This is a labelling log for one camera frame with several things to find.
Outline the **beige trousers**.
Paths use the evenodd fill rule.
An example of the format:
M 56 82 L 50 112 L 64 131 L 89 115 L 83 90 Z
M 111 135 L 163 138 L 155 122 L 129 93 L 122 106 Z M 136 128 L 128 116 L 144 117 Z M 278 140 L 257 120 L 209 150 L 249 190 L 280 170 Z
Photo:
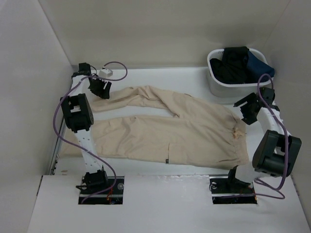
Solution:
M 170 112 L 97 120 L 92 136 L 100 157 L 218 169 L 249 161 L 246 124 L 223 105 L 152 86 L 127 87 L 90 105 L 94 113 L 126 106 Z

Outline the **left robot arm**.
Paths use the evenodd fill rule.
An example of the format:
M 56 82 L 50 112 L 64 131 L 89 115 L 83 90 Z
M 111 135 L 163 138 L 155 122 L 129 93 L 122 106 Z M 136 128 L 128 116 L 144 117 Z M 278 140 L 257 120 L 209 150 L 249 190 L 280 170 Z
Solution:
M 89 85 L 90 91 L 98 97 L 109 98 L 112 71 L 109 70 L 104 77 L 92 74 L 88 63 L 80 63 L 78 71 L 72 75 L 71 89 L 60 99 L 55 110 L 53 121 L 56 119 L 58 110 L 61 109 L 66 127 L 70 129 L 78 144 L 73 143 L 62 136 L 58 136 L 63 142 L 73 145 L 81 150 L 86 174 L 82 184 L 76 186 L 82 194 L 98 195 L 105 193 L 116 184 L 117 176 L 110 164 L 101 159 L 96 151 L 92 136 L 94 116 L 84 91 L 85 84 Z

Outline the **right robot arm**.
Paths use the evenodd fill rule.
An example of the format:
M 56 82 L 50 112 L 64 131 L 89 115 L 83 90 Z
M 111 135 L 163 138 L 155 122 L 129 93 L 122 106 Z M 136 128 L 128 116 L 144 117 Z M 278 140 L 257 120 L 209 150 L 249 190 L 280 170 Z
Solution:
M 264 176 L 280 177 L 280 184 L 273 188 L 280 192 L 285 179 L 292 172 L 302 141 L 285 128 L 280 118 L 280 109 L 274 104 L 274 100 L 273 88 L 259 87 L 256 93 L 251 93 L 234 104 L 240 107 L 244 123 L 260 123 L 264 136 L 252 161 L 229 171 L 225 186 L 231 192 L 237 192 L 252 182 L 270 188 L 269 184 L 261 180 Z

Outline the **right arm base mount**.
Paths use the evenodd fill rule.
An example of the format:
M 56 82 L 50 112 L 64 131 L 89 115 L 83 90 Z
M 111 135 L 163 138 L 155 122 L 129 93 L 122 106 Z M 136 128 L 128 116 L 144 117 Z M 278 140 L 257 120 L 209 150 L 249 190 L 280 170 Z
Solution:
M 213 204 L 257 204 L 253 184 L 231 183 L 227 175 L 210 176 L 209 182 Z

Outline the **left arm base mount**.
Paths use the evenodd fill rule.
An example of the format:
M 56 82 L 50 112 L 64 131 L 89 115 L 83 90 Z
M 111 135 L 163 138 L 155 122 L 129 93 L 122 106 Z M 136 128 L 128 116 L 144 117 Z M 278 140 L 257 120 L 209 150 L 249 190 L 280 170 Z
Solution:
M 112 188 L 102 192 L 103 189 L 107 189 L 114 182 L 114 177 L 108 177 L 107 184 L 95 185 L 93 187 L 87 187 L 85 183 L 77 185 L 79 190 L 79 205 L 122 205 L 123 204 L 123 192 L 124 192 L 124 176 L 116 178 L 116 183 Z

